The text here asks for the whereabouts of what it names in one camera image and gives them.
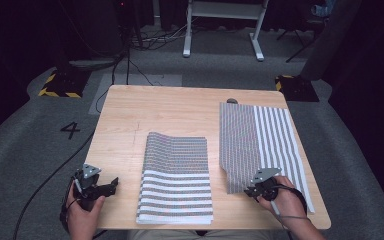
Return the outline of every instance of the dark background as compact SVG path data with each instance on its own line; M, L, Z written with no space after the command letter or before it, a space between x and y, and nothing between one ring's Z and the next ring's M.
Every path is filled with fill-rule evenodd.
M174 2L160 1L163 28L184 23L187 1ZM58 1L36 4L48 11L57 29L55 39L44 39L44 16L31 1L0 1L0 124L29 100L30 81L55 66L50 48L59 47L69 60L92 57ZM64 6L82 29L74 2ZM152 24L152 1L142 1L140 6L141 25ZM267 22L264 26L270 29ZM117 32L114 27L103 28L110 35ZM354 135L384 191L384 1L363 1L323 80L333 88L331 105Z

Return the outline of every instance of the metal stand leg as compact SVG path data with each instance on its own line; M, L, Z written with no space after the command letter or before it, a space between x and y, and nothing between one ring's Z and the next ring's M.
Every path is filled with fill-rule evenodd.
M258 18L257 26L255 27L255 33L249 34L258 61L264 60L263 52L261 51L260 44L258 43L258 35L260 34L261 25L263 23L264 15L266 14L268 2L269 0L265 0L262 4L260 17Z
M191 42L192 42L192 2L189 0L188 4L188 18L187 18L187 28L185 36L185 45L183 47L183 57L189 57L191 55Z

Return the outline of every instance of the gray and white striped fabric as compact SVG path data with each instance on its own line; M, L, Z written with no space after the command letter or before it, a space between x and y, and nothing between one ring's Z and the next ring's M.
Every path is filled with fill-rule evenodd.
M250 186L259 168L281 168L315 212L287 109L220 103L220 165L229 194Z
M210 224L207 140L148 135L136 222Z

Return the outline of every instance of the human hand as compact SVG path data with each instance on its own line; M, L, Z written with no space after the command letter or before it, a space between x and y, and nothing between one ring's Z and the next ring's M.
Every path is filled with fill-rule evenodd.
M274 178L279 184L295 188L292 182L285 176L276 176ZM279 188L278 195L274 201L280 216L277 216L271 203L262 196L258 196L257 200L261 206L278 217L281 223L294 233L298 239L324 239L323 235L321 235L307 218L307 214L299 198L291 191Z
M95 201L92 210L88 212L77 203L73 195L73 188L74 184L71 185L66 203L68 208L67 222L71 239L92 239L98 226L98 217L104 205L105 197L99 197Z
M274 178L278 184L282 184L290 188L295 188L292 182L285 176L276 176ZM273 215L276 215L269 201L266 201L262 196L257 197L257 200L261 206L269 210ZM275 200L276 206L279 209L281 215L307 218L301 201L291 191L280 188Z

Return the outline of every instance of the printed number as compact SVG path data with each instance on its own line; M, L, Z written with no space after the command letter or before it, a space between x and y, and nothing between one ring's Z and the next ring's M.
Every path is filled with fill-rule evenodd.
M72 123L68 124L67 126L61 128L61 132L70 132L70 136L68 137L68 139L71 140L71 138L73 137L74 132L80 132L80 129L76 129L76 127L77 127L77 123L76 122L72 122Z

